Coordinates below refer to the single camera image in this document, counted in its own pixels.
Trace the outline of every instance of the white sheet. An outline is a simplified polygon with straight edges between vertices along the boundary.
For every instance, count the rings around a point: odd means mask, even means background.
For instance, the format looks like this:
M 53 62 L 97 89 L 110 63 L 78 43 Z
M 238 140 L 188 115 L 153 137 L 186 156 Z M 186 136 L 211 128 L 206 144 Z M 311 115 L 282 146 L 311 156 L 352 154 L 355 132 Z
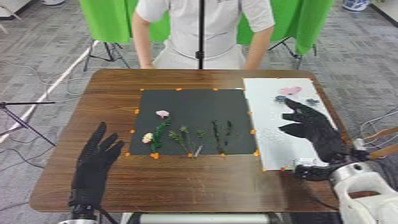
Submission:
M 327 164 L 320 160 L 307 139 L 289 136 L 279 130 L 282 125 L 293 123 L 291 121 L 282 120 L 282 113 L 293 113 L 293 110 L 284 103 L 275 102 L 275 97 L 280 95 L 280 89 L 286 87 L 302 88 L 302 91 L 293 96 L 288 96 L 291 100 L 298 101 L 307 106 L 307 99 L 320 100 L 320 103 L 312 108 L 327 115 L 327 118 L 332 121 L 311 79 L 248 78 L 243 79 L 243 82 L 264 170 L 280 170 L 280 168 L 291 169 L 295 160 L 302 158 L 314 159 L 314 164 L 325 166 Z

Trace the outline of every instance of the pink flower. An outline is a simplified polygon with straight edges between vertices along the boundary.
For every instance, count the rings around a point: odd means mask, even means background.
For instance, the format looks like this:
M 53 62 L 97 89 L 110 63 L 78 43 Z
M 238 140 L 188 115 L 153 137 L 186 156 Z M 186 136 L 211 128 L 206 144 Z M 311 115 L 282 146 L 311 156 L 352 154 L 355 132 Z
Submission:
M 279 94 L 284 96 L 295 95 L 302 91 L 302 87 L 295 86 L 291 88 L 282 88 Z
M 165 119 L 170 116 L 170 113 L 165 110 L 156 111 L 156 115 Z

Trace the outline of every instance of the white flower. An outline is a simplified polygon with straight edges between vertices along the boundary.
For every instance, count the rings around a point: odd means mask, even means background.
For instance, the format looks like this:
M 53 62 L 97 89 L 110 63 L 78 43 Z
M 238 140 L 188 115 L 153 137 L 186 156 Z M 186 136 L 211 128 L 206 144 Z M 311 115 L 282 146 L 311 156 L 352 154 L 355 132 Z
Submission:
M 153 141 L 153 133 L 147 133 L 142 138 L 142 142 L 147 144 Z
M 170 113 L 165 110 L 156 111 L 156 115 L 165 119 L 170 116 Z

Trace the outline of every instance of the wooden table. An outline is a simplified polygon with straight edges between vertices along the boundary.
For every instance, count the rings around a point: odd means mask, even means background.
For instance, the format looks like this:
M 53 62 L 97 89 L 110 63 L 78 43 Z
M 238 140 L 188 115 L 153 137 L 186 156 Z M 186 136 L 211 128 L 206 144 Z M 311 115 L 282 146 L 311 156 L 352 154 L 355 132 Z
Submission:
M 140 89 L 241 88 L 241 78 L 311 78 L 327 109 L 344 128 L 314 76 L 304 71 L 101 70 L 96 72 L 67 127 L 62 132 L 44 173 L 30 196 L 41 212 L 64 212 L 71 191 L 76 157 L 101 121 L 108 133 L 129 142 Z M 311 193 L 337 205 L 327 182 L 309 183 Z M 304 183 L 288 172 L 261 171 L 252 155 L 227 158 L 200 156 L 119 157 L 113 164 L 103 207 L 108 212 L 321 212 Z

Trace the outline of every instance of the robotic arm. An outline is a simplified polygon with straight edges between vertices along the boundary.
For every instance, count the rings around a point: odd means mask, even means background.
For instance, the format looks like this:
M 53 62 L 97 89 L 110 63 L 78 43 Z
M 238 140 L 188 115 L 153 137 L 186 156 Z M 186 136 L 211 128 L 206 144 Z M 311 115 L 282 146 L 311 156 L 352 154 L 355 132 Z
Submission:
M 328 180 L 339 198 L 339 212 L 346 224 L 398 223 L 398 193 L 389 187 L 380 174 L 364 162 L 368 153 L 352 149 L 346 154 L 339 133 L 325 115 L 305 105 L 286 99 L 293 114 L 282 118 L 296 123 L 280 127 L 280 131 L 305 138 L 327 167 L 296 164 L 295 176 L 309 181 Z M 376 195 L 352 198 L 350 193 L 375 192 Z
M 398 224 L 398 193 L 362 162 L 369 154 L 355 149 L 346 153 L 339 132 L 325 115 L 289 99 L 286 105 L 293 113 L 284 114 L 282 118 L 295 123 L 282 126 L 280 131 L 311 141 L 320 159 L 328 163 L 327 167 L 296 164 L 295 177 L 307 181 L 330 181 L 344 224 Z M 106 125 L 101 123 L 78 157 L 69 199 L 71 220 L 58 224 L 97 224 L 94 211 L 105 212 L 101 198 L 106 173 L 124 146 L 122 141 L 115 143 L 115 134 L 101 142 L 105 132 Z M 376 195 L 353 199 L 350 193 L 355 192 L 375 192 Z

